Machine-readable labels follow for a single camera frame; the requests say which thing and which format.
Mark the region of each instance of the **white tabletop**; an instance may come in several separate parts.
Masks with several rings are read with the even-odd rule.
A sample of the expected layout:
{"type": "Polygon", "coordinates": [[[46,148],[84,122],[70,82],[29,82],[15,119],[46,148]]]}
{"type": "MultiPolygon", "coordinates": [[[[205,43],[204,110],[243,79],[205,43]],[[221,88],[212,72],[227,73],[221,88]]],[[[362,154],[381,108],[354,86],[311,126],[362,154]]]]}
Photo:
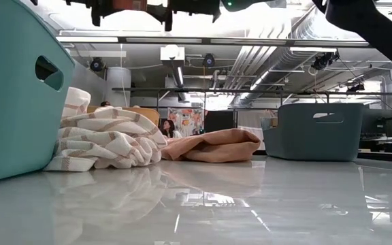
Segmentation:
{"type": "Polygon", "coordinates": [[[0,181],[3,244],[392,244],[392,163],[28,174],[0,181]]]}

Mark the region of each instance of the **exposed ductwork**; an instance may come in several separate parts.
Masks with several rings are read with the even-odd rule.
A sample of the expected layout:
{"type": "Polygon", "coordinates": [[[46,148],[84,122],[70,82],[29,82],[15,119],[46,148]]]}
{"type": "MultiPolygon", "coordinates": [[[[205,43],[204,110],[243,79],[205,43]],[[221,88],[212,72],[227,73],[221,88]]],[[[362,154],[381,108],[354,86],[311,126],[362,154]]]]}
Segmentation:
{"type": "MultiPolygon", "coordinates": [[[[305,17],[304,21],[296,30],[291,33],[291,39],[319,39],[334,36],[320,34],[319,31],[322,29],[326,29],[326,33],[341,34],[337,33],[337,30],[325,21],[324,15],[317,9],[314,9],[305,17]]],[[[287,77],[289,73],[275,73],[269,72],[269,70],[295,70],[316,54],[316,52],[290,51],[290,48],[286,47],[275,48],[272,55],[270,55],[258,70],[259,75],[252,81],[251,90],[271,89],[272,86],[265,86],[264,84],[278,83],[287,77]]],[[[233,104],[249,105],[260,96],[261,94],[258,93],[243,93],[234,99],[233,104]]]]}

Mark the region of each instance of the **folded towel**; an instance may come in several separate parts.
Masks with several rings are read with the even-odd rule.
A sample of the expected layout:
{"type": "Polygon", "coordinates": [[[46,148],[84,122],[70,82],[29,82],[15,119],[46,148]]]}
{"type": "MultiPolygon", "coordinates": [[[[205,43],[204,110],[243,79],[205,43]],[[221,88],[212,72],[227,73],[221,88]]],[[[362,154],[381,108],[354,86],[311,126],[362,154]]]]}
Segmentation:
{"type": "MultiPolygon", "coordinates": [[[[69,90],[66,102],[87,109],[85,98],[79,90],[69,90]]],[[[116,108],[90,114],[81,111],[85,113],[73,108],[64,114],[54,157],[45,171],[85,172],[93,166],[111,165],[130,168],[161,160],[159,148],[167,142],[145,116],[116,108]]]]}
{"type": "Polygon", "coordinates": [[[164,159],[226,163],[246,161],[258,149],[260,140],[241,129],[228,129],[184,138],[171,138],[161,149],[164,159]]]}

